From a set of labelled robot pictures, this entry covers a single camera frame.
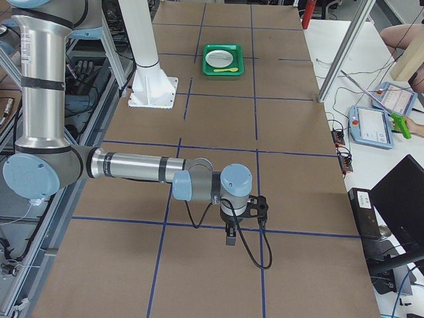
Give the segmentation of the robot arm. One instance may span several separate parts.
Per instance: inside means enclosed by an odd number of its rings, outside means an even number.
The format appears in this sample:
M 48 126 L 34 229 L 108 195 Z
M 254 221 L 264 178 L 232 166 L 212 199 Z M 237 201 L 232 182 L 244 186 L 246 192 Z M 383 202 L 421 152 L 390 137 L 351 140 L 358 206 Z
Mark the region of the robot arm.
M 73 31 L 101 36 L 100 1 L 12 1 L 21 31 L 23 135 L 3 167 L 19 196 L 40 199 L 86 178 L 124 178 L 171 184 L 182 201 L 220 207 L 226 242 L 242 236 L 252 208 L 252 174 L 242 164 L 216 172 L 210 161 L 107 152 L 70 144 L 64 136 L 66 43 Z

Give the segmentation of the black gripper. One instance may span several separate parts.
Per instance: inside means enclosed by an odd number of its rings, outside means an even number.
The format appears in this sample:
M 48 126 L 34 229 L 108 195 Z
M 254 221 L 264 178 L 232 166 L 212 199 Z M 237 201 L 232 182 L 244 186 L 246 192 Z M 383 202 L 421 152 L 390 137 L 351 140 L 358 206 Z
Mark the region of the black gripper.
M 234 246 L 237 240 L 237 223 L 240 223 L 244 219 L 244 215 L 228 215 L 224 212 L 220 212 L 221 219 L 225 222 L 225 232 L 226 232 L 226 241 L 227 246 Z

